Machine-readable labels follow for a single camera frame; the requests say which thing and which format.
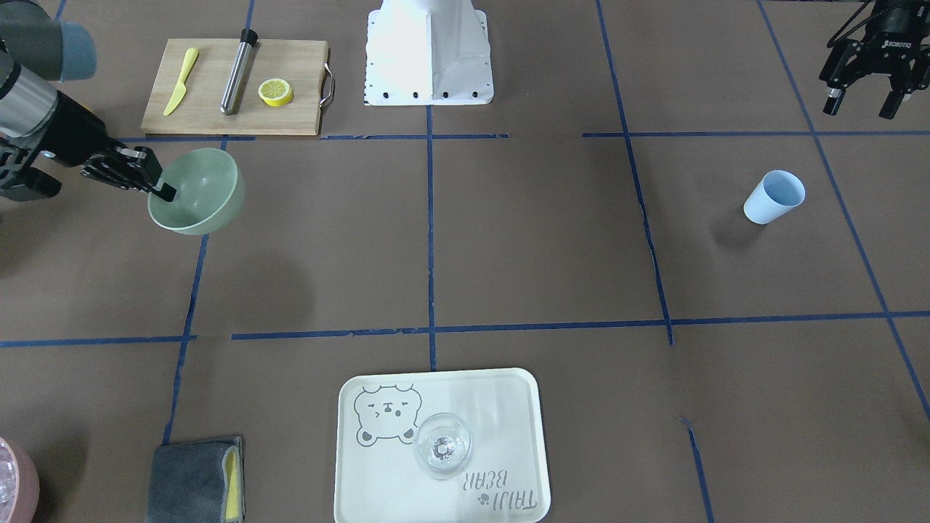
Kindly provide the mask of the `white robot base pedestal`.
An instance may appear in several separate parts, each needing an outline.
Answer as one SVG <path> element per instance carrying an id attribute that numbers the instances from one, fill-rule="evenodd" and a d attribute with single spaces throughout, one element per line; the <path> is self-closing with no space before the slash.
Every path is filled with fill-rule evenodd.
<path id="1" fill-rule="evenodd" d="M 472 1 L 383 1 L 368 13 L 366 30 L 365 105 L 494 100 L 488 17 Z"/>

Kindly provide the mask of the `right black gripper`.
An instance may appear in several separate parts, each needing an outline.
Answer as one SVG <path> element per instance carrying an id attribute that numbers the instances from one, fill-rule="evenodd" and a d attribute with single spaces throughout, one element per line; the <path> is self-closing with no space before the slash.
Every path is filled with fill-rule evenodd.
<path id="1" fill-rule="evenodd" d="M 162 174 L 162 166 L 149 147 L 116 147 L 94 153 L 81 169 L 81 175 L 91 181 L 125 191 L 149 192 L 170 203 L 175 200 L 177 190 L 162 180 Z"/>

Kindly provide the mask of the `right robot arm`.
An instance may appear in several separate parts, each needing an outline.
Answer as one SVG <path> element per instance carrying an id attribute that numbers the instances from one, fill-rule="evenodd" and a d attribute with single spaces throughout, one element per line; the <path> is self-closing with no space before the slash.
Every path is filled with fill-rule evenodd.
<path id="1" fill-rule="evenodd" d="M 55 86 L 89 79 L 95 44 L 84 26 L 54 19 L 33 1 L 2 3 L 1 195 L 26 202 L 53 198 L 61 183 L 33 163 L 41 155 L 84 177 L 172 202 L 152 149 L 129 148 L 105 123 Z"/>

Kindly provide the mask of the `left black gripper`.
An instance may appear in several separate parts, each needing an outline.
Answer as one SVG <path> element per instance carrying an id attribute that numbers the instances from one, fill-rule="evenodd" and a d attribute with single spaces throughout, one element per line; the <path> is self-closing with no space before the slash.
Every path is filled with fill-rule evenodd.
<path id="1" fill-rule="evenodd" d="M 837 115 L 848 87 L 871 74 L 886 76 L 890 92 L 879 116 L 896 117 L 909 92 L 928 89 L 928 2 L 862 1 L 828 39 L 818 78 L 826 84 L 825 115 Z"/>

